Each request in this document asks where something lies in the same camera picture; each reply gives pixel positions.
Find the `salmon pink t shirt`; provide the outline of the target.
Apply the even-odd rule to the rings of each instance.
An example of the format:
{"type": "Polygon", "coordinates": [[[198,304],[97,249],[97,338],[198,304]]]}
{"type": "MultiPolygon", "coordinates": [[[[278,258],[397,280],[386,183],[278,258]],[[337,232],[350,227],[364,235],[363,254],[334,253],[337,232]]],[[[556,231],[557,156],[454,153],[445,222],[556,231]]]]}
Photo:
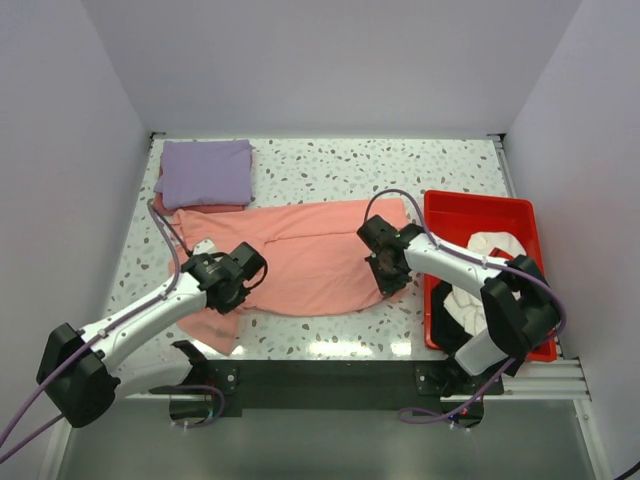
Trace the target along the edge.
{"type": "Polygon", "coordinates": [[[282,316],[324,317],[364,310],[383,299],[365,261],[368,248],[357,231],[381,216],[394,227],[408,219],[399,198],[262,207],[204,214],[179,210],[173,225],[189,248],[210,239],[225,253],[241,242],[267,261],[265,281],[231,313],[201,310],[178,321],[178,328],[218,352],[233,349],[240,316],[258,310],[282,316]]]}

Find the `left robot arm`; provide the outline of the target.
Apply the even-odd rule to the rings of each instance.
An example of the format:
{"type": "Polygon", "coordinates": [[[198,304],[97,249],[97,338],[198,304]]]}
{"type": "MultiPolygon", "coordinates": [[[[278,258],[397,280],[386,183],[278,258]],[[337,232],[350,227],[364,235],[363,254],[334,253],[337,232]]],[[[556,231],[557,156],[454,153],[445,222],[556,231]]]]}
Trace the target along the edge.
{"type": "Polygon", "coordinates": [[[121,397],[177,385],[200,390],[207,368],[184,358],[172,373],[160,366],[145,374],[126,360],[153,337],[204,309],[227,314],[239,307],[268,271],[266,259],[246,242],[229,253],[205,249],[179,262],[160,287],[116,314],[76,330],[69,324],[47,339],[36,375],[44,393],[72,427],[85,427],[121,397]]]}

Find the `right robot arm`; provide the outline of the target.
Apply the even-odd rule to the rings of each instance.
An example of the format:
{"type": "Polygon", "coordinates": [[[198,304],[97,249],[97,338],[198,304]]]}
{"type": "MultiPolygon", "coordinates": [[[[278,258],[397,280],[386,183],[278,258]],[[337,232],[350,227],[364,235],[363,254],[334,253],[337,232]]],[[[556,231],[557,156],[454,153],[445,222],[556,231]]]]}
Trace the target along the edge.
{"type": "Polygon", "coordinates": [[[437,277],[478,299],[486,328],[452,355],[448,386],[469,392],[487,369],[505,360],[522,362],[564,322],[560,301],[536,262],[525,255],[508,261],[473,253],[440,239],[422,226],[396,229],[382,217],[367,219],[357,236],[381,294],[402,290],[412,273],[437,277]]]}

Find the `red plastic bin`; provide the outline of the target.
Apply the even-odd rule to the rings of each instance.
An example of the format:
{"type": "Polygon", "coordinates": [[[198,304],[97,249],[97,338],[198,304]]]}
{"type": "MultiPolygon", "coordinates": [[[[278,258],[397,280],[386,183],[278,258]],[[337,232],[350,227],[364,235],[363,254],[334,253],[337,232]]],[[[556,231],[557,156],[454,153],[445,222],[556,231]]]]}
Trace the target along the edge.
{"type": "MultiPolygon", "coordinates": [[[[538,267],[544,268],[534,209],[526,200],[430,190],[424,195],[424,217],[432,233],[462,247],[477,232],[511,233],[538,267]]],[[[440,281],[424,277],[424,341],[433,350],[441,349],[430,338],[430,294],[440,281]]]]}

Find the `folded dark pink t shirt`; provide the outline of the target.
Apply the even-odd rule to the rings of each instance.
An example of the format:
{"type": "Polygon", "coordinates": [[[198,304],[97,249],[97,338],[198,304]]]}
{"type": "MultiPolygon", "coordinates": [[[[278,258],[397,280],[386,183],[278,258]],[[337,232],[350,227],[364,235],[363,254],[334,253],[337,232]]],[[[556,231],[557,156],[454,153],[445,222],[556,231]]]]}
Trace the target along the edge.
{"type": "MultiPolygon", "coordinates": [[[[176,209],[169,209],[164,205],[163,202],[163,193],[162,190],[162,178],[163,171],[159,169],[159,177],[154,186],[155,197],[153,200],[153,206],[164,216],[172,216],[176,213],[176,209]]],[[[217,204],[217,205],[193,205],[193,206],[185,206],[178,207],[178,210],[187,210],[187,211],[195,211],[203,214],[216,214],[216,213],[230,213],[230,212],[241,212],[245,209],[243,205],[225,205],[225,204],[217,204]]]]}

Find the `folded purple t shirt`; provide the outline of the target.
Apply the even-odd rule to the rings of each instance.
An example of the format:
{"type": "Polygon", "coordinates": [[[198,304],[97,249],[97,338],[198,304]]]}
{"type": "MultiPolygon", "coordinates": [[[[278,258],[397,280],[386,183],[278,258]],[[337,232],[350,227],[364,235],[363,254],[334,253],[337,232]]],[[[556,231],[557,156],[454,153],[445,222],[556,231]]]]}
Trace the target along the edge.
{"type": "Polygon", "coordinates": [[[247,140],[166,141],[154,191],[167,210],[245,207],[252,199],[252,155],[247,140]]]}

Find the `white t shirt red print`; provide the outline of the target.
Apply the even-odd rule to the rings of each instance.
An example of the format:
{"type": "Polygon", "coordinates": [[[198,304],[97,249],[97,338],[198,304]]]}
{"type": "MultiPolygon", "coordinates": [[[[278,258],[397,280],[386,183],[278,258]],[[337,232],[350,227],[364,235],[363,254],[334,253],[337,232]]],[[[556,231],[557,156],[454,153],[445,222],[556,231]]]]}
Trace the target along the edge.
{"type": "MultiPolygon", "coordinates": [[[[508,232],[477,232],[469,237],[466,248],[476,254],[512,260],[525,255],[520,241],[508,232]]],[[[453,287],[444,300],[447,313],[465,333],[475,336],[487,327],[483,304],[465,290],[453,287]]]]}

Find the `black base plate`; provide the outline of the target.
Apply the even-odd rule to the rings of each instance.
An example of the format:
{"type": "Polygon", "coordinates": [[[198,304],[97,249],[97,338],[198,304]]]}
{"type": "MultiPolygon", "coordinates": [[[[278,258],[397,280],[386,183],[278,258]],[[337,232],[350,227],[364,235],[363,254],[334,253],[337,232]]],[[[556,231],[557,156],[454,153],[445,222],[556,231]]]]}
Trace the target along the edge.
{"type": "Polygon", "coordinates": [[[400,410],[418,407],[436,414],[442,400],[469,397],[490,383],[490,395],[504,392],[495,367],[471,377],[449,360],[209,360],[189,372],[183,390],[171,396],[174,421],[202,422],[221,412],[240,417],[251,409],[400,410]]]}

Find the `aluminium table frame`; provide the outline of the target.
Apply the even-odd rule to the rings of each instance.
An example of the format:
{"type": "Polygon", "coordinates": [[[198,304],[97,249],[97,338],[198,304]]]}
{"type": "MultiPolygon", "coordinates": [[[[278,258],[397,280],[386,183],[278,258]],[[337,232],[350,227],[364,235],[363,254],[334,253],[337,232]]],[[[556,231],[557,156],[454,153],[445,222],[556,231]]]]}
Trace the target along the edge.
{"type": "MultiPolygon", "coordinates": [[[[166,141],[155,135],[139,198],[107,302],[106,317],[116,314],[161,286],[170,277],[170,252],[149,218],[147,202],[159,176],[166,141]]],[[[444,187],[505,197],[504,155],[497,137],[488,139],[250,139],[253,150],[250,208],[369,199],[397,187],[414,197],[444,187]]],[[[209,360],[443,361],[442,352],[423,346],[422,276],[396,303],[385,301],[360,313],[324,317],[285,317],[254,310],[239,320],[233,350],[224,356],[196,341],[175,324],[153,337],[125,364],[153,373],[160,366],[172,374],[190,365],[171,344],[185,340],[209,360]]],[[[504,392],[485,400],[588,400],[578,360],[527,362],[514,378],[502,377],[504,392]]]]}

